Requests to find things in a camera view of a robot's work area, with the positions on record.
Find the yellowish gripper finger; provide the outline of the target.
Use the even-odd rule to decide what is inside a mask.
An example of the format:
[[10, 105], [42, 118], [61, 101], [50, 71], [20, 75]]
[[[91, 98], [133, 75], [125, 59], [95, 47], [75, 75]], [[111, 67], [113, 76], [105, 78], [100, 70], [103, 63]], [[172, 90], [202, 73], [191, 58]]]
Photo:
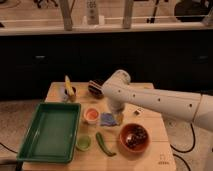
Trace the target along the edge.
[[122, 113], [116, 115], [116, 122], [118, 125], [121, 125], [123, 123], [123, 118], [124, 118], [124, 115]]

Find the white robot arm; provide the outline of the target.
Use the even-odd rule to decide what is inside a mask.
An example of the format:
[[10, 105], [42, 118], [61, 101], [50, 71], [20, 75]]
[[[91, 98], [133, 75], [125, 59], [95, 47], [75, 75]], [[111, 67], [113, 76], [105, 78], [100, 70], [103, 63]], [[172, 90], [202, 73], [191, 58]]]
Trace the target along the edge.
[[160, 89], [134, 88], [125, 70], [116, 70], [102, 85], [112, 113], [124, 110], [126, 103], [161, 114], [176, 117], [212, 132], [213, 147], [213, 96]]

